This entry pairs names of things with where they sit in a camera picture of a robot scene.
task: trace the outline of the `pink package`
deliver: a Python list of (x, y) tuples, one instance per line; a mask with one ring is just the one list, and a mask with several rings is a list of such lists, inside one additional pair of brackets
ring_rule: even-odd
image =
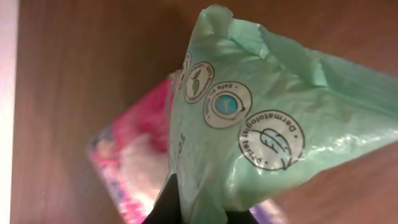
[(90, 157), (126, 223), (142, 223), (168, 171), (164, 80), (91, 143)]

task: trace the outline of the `wooden surface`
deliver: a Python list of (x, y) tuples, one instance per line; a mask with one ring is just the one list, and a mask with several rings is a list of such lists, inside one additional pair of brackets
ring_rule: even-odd
[[(307, 47), (398, 74), (398, 1), (218, 1)], [(90, 138), (180, 68), (212, 1), (21, 0), (11, 223), (122, 223)], [(277, 197), (291, 223), (398, 223), (397, 145)]]

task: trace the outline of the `crumpled plastic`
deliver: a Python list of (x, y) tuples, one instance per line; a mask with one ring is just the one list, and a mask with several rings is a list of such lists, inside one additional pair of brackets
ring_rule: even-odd
[(185, 223), (226, 223), (398, 140), (398, 79), (203, 10), (175, 84), (169, 175)]

